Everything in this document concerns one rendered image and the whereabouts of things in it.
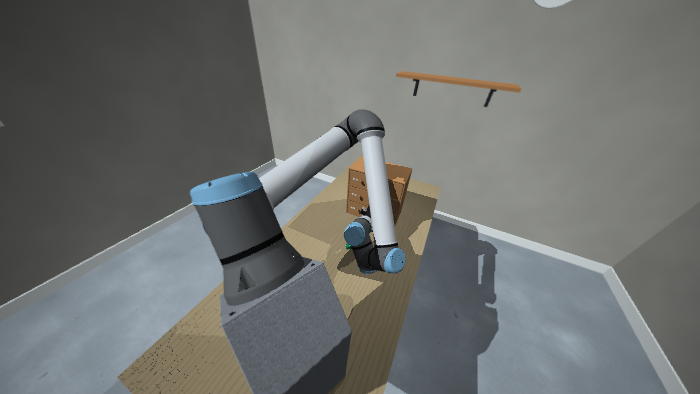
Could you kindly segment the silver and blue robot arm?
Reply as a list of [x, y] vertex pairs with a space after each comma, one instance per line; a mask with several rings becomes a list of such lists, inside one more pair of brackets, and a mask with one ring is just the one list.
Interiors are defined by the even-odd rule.
[[384, 126], [377, 115], [356, 110], [260, 178], [254, 172], [243, 172], [203, 183], [190, 191], [203, 229], [223, 267], [228, 305], [255, 300], [302, 269], [303, 258], [285, 239], [274, 208], [357, 142], [362, 147], [369, 206], [365, 215], [346, 227], [345, 241], [351, 245], [364, 274], [399, 273], [404, 268], [406, 257], [396, 239], [384, 136]]

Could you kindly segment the brown wooden chest of drawers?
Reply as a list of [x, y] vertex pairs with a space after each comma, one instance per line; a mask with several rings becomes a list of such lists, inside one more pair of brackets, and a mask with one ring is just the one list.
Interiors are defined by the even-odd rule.
[[[403, 191], [402, 191], [402, 195], [401, 195], [400, 200], [399, 200], [399, 199], [396, 199], [396, 200], [399, 200], [399, 201], [400, 201], [399, 207], [398, 207], [398, 211], [397, 211], [396, 214], [393, 214], [393, 215], [396, 215], [396, 219], [395, 219], [395, 223], [394, 223], [394, 225], [396, 225], [397, 220], [398, 220], [399, 215], [400, 215], [401, 210], [402, 210], [403, 203], [404, 203], [405, 195], [406, 195], [406, 192], [407, 192], [409, 180], [410, 180], [411, 173], [412, 173], [412, 168], [408, 168], [408, 167], [396, 165], [396, 164], [389, 163], [389, 162], [385, 162], [385, 164], [386, 164], [386, 170], [387, 170], [387, 177], [388, 177], [388, 180], [393, 181], [393, 182], [397, 182], [397, 183], [400, 183], [400, 184], [404, 184], [404, 187], [403, 187]], [[361, 173], [365, 173], [363, 156], [360, 156], [360, 157], [349, 167], [346, 212], [347, 212], [347, 209], [348, 209], [348, 200], [350, 200], [350, 199], [348, 199], [349, 186], [353, 186], [353, 185], [349, 185], [350, 170], [354, 170], [354, 171], [358, 171], [358, 172], [361, 172]], [[406, 186], [406, 187], [405, 187], [405, 186]], [[356, 187], [356, 186], [353, 186], [353, 187]], [[356, 188], [359, 188], [359, 187], [356, 187]], [[403, 192], [404, 192], [404, 195], [403, 195]], [[401, 200], [402, 200], [402, 203], [401, 203]], [[399, 208], [400, 208], [400, 210], [399, 210]], [[349, 213], [349, 212], [347, 212], [347, 213]], [[397, 217], [397, 216], [398, 216], [398, 217]]]

